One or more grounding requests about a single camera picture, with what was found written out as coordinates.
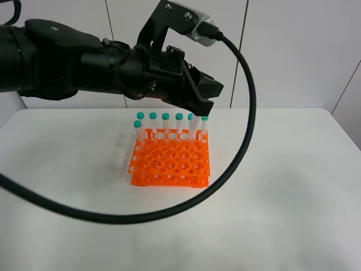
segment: orange test tube rack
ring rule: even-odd
[[[210,176],[208,132],[197,131],[197,140],[184,137],[188,130],[177,134],[176,129],[158,129],[162,139],[152,138],[152,129],[146,129],[143,142],[137,139],[128,172],[133,174],[131,184],[136,186],[209,186]]]

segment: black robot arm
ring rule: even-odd
[[[159,211],[109,215],[57,203],[1,173],[0,187],[60,215],[102,224],[136,224],[170,217],[196,206],[221,188],[249,147],[256,120],[256,88],[239,49],[206,14],[161,0],[132,50],[124,43],[100,42],[92,35],[50,21],[30,20],[22,29],[1,27],[0,92],[12,90],[22,95],[64,99],[75,95],[77,88],[102,89],[133,99],[160,98],[205,116],[213,105],[207,98],[218,96],[223,86],[185,62],[180,49],[168,47],[166,52],[161,51],[168,28],[205,46],[215,40],[223,42],[237,57],[248,83],[249,116],[243,142],[228,168],[209,188]]]
[[[144,97],[207,116],[223,85],[184,60],[184,52],[168,46],[162,51],[168,28],[206,46],[194,29],[204,14],[162,0],[129,45],[77,31],[54,21],[30,19],[25,27],[0,25],[0,92],[62,100],[78,89]]]

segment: test tube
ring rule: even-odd
[[[189,113],[188,114],[188,132],[190,135],[191,135],[192,119],[193,119],[193,114]]]
[[[198,127],[199,127],[199,117],[193,116],[191,128],[190,128],[190,139],[196,139]]]
[[[177,121],[177,134],[181,134],[182,133],[183,114],[182,113],[175,114],[175,119]]]
[[[144,134],[146,132],[146,127],[144,126],[144,113],[138,112],[137,119],[140,120],[140,122],[142,123],[142,133]]]
[[[135,132],[137,133],[138,140],[143,144],[143,133],[142,133],[142,123],[140,120],[134,122]]]
[[[169,134],[169,114],[163,113],[162,119],[163,119],[164,133]]]
[[[208,117],[202,117],[202,125],[201,125],[202,135],[205,135],[207,133],[207,122],[208,122]]]
[[[156,112],[150,113],[149,118],[151,119],[151,127],[152,127],[153,136],[157,137],[157,113]]]

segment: white table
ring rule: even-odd
[[[58,202],[106,213],[154,211],[199,193],[129,185],[138,111],[19,111],[0,129],[0,172]],[[361,152],[325,110],[257,113],[231,179],[165,220],[91,224],[0,189],[0,270],[361,270]],[[239,148],[247,114],[212,110],[211,182]]]

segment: white wall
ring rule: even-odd
[[[360,0],[249,0],[241,52],[259,107],[330,112],[361,57]],[[238,70],[233,107],[247,107]]]
[[[361,66],[359,64],[332,116],[361,148]]]
[[[114,38],[134,46],[159,0],[107,0]],[[23,0],[17,25],[29,18],[68,24],[100,38],[111,38],[105,0]],[[246,0],[180,0],[210,14],[237,46],[241,39]],[[242,53],[254,74],[259,107],[323,107],[332,111],[361,58],[360,0],[249,0]],[[0,19],[11,17],[12,4],[0,8]],[[218,42],[203,47],[169,31],[166,45],[180,47],[186,60],[224,84],[214,99],[229,107],[236,60]],[[29,108],[125,107],[121,95],[87,93],[59,102],[24,98]],[[126,100],[128,107],[170,107],[160,100]],[[233,107],[248,106],[247,85],[238,70]]]
[[[137,42],[139,31],[146,23],[159,0],[107,0],[114,39],[131,47]],[[209,14],[237,46],[240,43],[246,0],[178,0],[177,2]],[[204,47],[170,30],[164,48],[173,45],[181,48],[185,59],[201,71],[215,77],[224,85],[219,98],[213,99],[215,107],[229,107],[234,83],[236,59],[220,42]],[[170,107],[155,99],[134,101],[127,99],[128,107]]]
[[[23,8],[16,26],[28,19],[46,19],[66,24],[77,30],[93,34],[101,40],[112,38],[104,0],[21,0]],[[0,20],[5,23],[13,13],[12,3],[1,4]],[[61,101],[23,98],[28,108],[125,108],[122,95],[79,91],[77,95]]]

